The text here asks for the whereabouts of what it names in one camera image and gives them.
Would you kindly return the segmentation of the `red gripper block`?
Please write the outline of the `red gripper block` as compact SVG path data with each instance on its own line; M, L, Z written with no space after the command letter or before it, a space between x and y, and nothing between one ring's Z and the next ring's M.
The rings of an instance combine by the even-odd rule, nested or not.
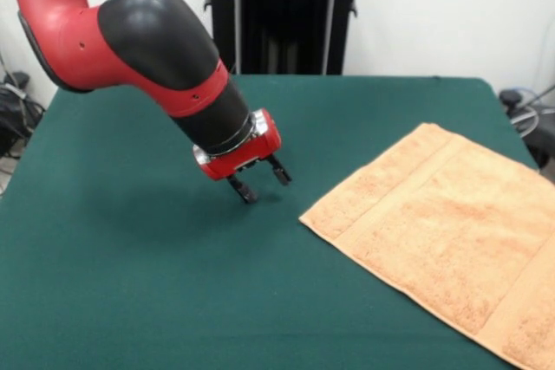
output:
M215 181L226 179L232 189L246 204L258 201L256 192L234 174L252 162L268 157L268 162L278 182L287 186L292 178L283 164L273 154L281 147L277 125L266 109L251 113L253 127L250 136L236 148L221 155L210 155L199 146L193 146L193 155L200 169Z

